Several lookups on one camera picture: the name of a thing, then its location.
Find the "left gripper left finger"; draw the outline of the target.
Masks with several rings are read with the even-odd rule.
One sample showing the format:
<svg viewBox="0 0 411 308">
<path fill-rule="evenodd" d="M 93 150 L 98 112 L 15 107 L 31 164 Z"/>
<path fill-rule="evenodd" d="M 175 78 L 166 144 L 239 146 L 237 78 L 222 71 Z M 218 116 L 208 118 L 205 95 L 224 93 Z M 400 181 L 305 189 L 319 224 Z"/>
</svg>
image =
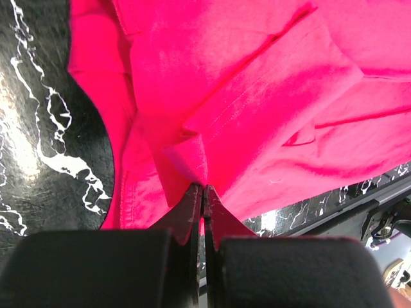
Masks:
<svg viewBox="0 0 411 308">
<path fill-rule="evenodd" d="M 191 184 L 178 204 L 151 226 L 170 234 L 162 307 L 198 307 L 201 208 L 202 186 Z"/>
</svg>

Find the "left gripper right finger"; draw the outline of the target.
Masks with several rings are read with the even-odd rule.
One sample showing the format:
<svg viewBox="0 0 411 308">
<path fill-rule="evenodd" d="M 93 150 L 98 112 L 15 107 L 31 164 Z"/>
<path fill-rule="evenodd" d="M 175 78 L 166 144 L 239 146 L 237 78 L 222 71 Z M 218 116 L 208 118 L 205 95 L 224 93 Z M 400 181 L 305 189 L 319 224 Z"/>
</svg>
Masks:
<svg viewBox="0 0 411 308">
<path fill-rule="evenodd" d="M 211 185 L 204 188 L 202 207 L 205 230 L 207 304 L 209 307 L 224 307 L 223 253 L 220 251 L 220 244 L 224 239 L 256 238 L 257 234 L 223 206 L 216 189 Z"/>
</svg>

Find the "magenta t shirt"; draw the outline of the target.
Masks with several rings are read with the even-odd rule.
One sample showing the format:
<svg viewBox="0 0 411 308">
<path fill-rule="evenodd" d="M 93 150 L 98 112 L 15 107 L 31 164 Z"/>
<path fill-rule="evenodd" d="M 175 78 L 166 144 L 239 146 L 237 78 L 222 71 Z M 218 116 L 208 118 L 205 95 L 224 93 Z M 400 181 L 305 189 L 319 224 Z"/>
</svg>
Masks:
<svg viewBox="0 0 411 308">
<path fill-rule="evenodd" d="M 239 220 L 410 160 L 409 1 L 71 1 L 68 69 L 114 156 L 104 229 L 192 183 Z"/>
</svg>

